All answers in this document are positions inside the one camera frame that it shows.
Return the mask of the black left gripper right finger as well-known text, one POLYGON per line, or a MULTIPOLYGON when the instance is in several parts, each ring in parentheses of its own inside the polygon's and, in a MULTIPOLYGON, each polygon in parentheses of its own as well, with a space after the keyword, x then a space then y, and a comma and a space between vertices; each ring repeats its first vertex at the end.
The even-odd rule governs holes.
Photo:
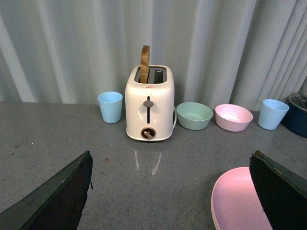
POLYGON ((262 209, 274 230, 307 228, 307 181, 259 150, 249 171, 262 209))

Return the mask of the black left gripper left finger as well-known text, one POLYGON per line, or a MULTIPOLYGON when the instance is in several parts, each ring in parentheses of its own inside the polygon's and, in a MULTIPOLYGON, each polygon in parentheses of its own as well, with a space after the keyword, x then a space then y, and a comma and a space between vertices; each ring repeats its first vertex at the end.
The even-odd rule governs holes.
POLYGON ((93 158, 84 152, 0 214, 2 230, 75 230, 92 187, 93 158))

